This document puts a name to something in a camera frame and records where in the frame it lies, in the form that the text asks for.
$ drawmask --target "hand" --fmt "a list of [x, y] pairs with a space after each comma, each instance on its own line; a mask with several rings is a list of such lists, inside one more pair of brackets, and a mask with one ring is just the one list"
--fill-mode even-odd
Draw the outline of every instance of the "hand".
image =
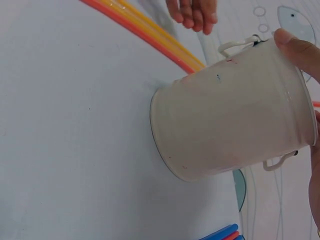
[[[302, 41], [283, 29], [274, 33], [274, 40], [281, 52], [299, 69], [310, 74], [320, 83], [320, 49], [310, 42]], [[320, 136], [320, 113], [315, 112]], [[309, 183], [311, 212], [320, 229], [320, 139], [311, 147], [312, 175]]]
[[217, 19], [218, 0], [166, 0], [171, 17], [179, 24], [183, 24], [187, 29], [195, 32], [203, 31], [208, 35], [211, 33]]

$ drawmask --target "cup handle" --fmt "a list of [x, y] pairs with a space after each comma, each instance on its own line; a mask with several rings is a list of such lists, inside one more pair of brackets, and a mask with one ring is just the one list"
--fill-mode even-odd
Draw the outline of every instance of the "cup handle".
[[230, 41], [230, 42], [224, 43], [218, 47], [218, 51], [220, 54], [228, 58], [230, 57], [230, 55], [226, 52], [227, 49], [230, 49], [235, 46], [254, 44], [256, 42], [261, 42], [261, 39], [258, 35], [253, 35], [251, 37], [246, 38], [244, 41]]
[[285, 162], [285, 160], [287, 160], [288, 158], [292, 157], [292, 156], [296, 156], [298, 155], [298, 151], [292, 151], [286, 155], [283, 155], [281, 158], [280, 158], [280, 161], [278, 163], [276, 163], [275, 165], [272, 165], [272, 166], [268, 166], [268, 163], [267, 161], [264, 161], [263, 162], [263, 169], [267, 172], [272, 172], [278, 168], [281, 167], [281, 165]]

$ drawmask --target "yellow straw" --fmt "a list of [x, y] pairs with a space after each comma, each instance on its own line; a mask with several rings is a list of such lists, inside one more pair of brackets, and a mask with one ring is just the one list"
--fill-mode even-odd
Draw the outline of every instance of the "yellow straw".
[[159, 34], [153, 28], [150, 28], [144, 22], [137, 19], [128, 9], [119, 5], [118, 3], [112, 0], [101, 0], [102, 3], [106, 4], [108, 7], [113, 8], [119, 14], [125, 16], [129, 21], [143, 30], [145, 33], [151, 35], [157, 42], [160, 42], [163, 46], [165, 46], [168, 50], [178, 56], [180, 59], [183, 59], [195, 72], [203, 69], [203, 66], [199, 65], [197, 62], [194, 62], [194, 59], [190, 58], [190, 56], [186, 55], [185, 52], [178, 49], [175, 45], [173, 45], [170, 41], [168, 41], [163, 35]]
[[186, 49], [184, 46], [181, 45], [180, 42], [178, 42], [173, 36], [171, 36], [169, 33], [167, 33], [165, 30], [163, 30], [159, 25], [157, 25], [154, 21], [152, 21], [149, 17], [145, 16], [142, 12], [137, 10], [132, 4], [128, 3], [126, 0], [116, 0], [121, 5], [123, 5], [125, 8], [130, 10], [133, 14], [135, 14], [138, 18], [140, 18], [145, 23], [149, 24], [152, 28], [154, 28], [158, 33], [166, 37], [168, 40], [170, 40], [174, 45], [176, 45], [180, 50], [185, 52], [187, 55], [189, 55], [195, 62], [197, 62], [200, 66], [205, 68], [205, 65], [196, 58], [188, 49]]

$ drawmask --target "cup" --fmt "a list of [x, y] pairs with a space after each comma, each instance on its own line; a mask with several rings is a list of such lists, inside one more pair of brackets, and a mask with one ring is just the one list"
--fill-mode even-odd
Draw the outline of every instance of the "cup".
[[[237, 54], [226, 52], [242, 45]], [[224, 60], [158, 89], [151, 101], [159, 153], [188, 182], [258, 162], [273, 171], [317, 140], [303, 75], [273, 38], [253, 35], [218, 50]], [[278, 163], [267, 165], [278, 156]]]

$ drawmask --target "blue straw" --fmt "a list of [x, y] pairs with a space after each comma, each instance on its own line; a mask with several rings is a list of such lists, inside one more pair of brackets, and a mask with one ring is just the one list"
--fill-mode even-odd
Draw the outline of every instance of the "blue straw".
[[222, 239], [228, 237], [229, 235], [233, 234], [237, 230], [238, 230], [238, 225], [232, 224], [232, 225], [226, 226], [226, 227], [220, 229], [219, 231], [216, 231], [208, 236], [205, 236], [204, 238], [201, 238], [200, 240], [222, 240]]

